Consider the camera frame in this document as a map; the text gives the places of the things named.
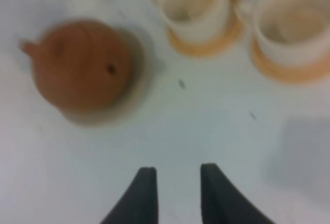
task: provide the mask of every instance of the brown clay teapot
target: brown clay teapot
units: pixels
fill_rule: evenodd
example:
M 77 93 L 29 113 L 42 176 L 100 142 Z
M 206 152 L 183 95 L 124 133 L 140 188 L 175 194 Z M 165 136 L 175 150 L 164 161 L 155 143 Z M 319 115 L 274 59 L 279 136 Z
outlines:
M 32 58 L 40 93 L 62 110 L 92 111 L 125 92 L 132 75 L 129 49 L 116 31 L 95 21 L 71 22 L 22 50 Z

